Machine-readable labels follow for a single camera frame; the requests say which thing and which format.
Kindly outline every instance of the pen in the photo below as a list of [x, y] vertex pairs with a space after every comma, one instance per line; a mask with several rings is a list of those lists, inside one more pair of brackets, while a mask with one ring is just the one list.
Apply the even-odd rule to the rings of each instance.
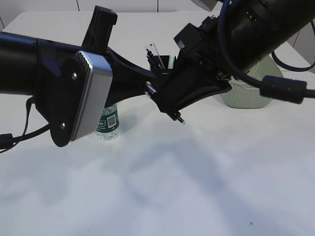
[[150, 63], [151, 67], [154, 69], [162, 69], [162, 66], [159, 64], [157, 58], [155, 58], [153, 56], [153, 53], [147, 49], [147, 58], [148, 58], [148, 62]]
[[161, 59], [161, 56], [158, 53], [158, 50], [157, 50], [155, 43], [154, 42], [150, 43], [148, 46], [146, 46], [146, 49], [152, 52], [152, 56], [157, 55], [157, 58], [158, 58], [157, 63], [159, 64], [159, 67], [161, 69], [165, 69], [164, 63]]

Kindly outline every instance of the pen holder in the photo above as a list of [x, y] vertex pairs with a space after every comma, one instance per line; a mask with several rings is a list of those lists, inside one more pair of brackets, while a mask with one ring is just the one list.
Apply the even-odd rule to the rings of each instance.
[[[155, 76], [161, 81], [166, 81], [169, 74], [172, 72], [173, 69], [167, 69], [168, 68], [168, 61], [169, 61], [169, 56], [160, 56], [162, 59], [162, 62], [164, 64], [165, 69], [154, 69], [150, 65], [150, 70], [155, 74]], [[158, 85], [154, 85], [154, 88], [159, 89], [159, 85], [162, 85], [163, 83], [159, 83]]]

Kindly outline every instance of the table surface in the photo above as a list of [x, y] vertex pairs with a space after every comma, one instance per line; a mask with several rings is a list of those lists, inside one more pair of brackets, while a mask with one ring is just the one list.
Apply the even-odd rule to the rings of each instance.
[[[168, 54], [208, 14], [120, 13], [109, 46], [148, 68], [146, 43]], [[25, 12], [4, 31], [80, 45], [91, 15]], [[277, 53], [308, 65], [287, 43]], [[315, 88], [312, 73], [283, 73]], [[1, 133], [22, 132], [25, 100], [0, 95]], [[115, 141], [23, 142], [0, 157], [0, 235], [314, 235], [314, 104], [241, 110], [215, 96], [184, 109], [180, 125], [141, 96], [119, 103]], [[44, 124], [33, 109], [29, 130]]]

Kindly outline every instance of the connector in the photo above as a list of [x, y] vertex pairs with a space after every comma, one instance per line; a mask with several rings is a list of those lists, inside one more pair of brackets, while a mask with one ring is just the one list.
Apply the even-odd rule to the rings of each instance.
[[7, 149], [13, 146], [12, 134], [1, 134], [0, 135], [0, 149]]
[[261, 81], [260, 95], [281, 101], [301, 104], [307, 89], [305, 81], [265, 76]]

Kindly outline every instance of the white wall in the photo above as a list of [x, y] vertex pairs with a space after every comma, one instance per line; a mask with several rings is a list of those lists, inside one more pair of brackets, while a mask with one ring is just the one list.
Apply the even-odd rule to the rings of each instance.
[[95, 5], [117, 12], [157, 12], [158, 5], [160, 12], [200, 10], [190, 0], [0, 0], [0, 17], [7, 26], [24, 11], [92, 11]]
[[315, 61], [315, 36], [311, 24], [300, 30], [294, 49], [301, 54], [310, 64]]

